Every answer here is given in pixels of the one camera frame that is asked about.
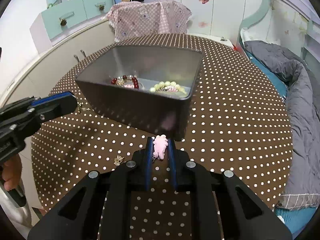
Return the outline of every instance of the gray blanket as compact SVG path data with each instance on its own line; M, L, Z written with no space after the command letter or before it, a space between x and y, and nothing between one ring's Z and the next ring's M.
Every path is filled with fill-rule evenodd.
M320 204L320 86L305 62L290 50L263 41L245 48L288 86L286 109L292 130L290 176L278 206L301 209Z

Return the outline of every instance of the round table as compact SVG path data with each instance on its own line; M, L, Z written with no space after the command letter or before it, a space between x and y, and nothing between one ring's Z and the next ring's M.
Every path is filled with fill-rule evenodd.
M239 52L197 36L154 34L118 45L204 52L186 135L176 147L210 171L232 170L273 208L288 179L292 135L285 105L266 75ZM134 151L145 147L148 136L155 136L96 114L74 81L77 73L113 46L86 57L50 93L71 91L87 110L43 123L32 137L36 188L46 211L88 172L115 169L118 155L130 160ZM168 167L167 158L156 160L151 190L132 193L132 239L191 238L190 192L172 189Z

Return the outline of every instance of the screw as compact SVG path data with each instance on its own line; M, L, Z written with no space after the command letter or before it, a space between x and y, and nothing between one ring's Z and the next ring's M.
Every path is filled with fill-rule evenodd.
M134 166L136 166L136 162L135 161L128 161L125 165L127 165L127 167L129 167L129 168L133 168Z
M17 128L17 125L16 125L16 124L13 124L13 125L10 126L10 130L14 130L14 129L16 129L16 128Z
M231 178L233 177L233 172L232 171L224 171L223 172L224 176L226 176L227 178Z
M187 166L188 168L194 168L194 167L196 166L196 163L195 163L195 162L187 162L187 163L186 163L186 166Z
M94 179L98 177L98 172L97 171L90 171L89 172L89 178Z

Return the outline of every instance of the pink gingham fabric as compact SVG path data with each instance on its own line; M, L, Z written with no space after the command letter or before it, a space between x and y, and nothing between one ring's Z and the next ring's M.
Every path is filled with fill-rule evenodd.
M115 30L115 41L156 33L187 33L191 11L182 3L156 1L152 3L121 2L106 14Z

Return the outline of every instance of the human hand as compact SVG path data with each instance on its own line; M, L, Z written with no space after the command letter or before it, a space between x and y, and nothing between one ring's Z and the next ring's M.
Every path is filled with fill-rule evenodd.
M19 154L11 157L3 165L2 179L5 181L4 188L10 191L19 185L22 164Z

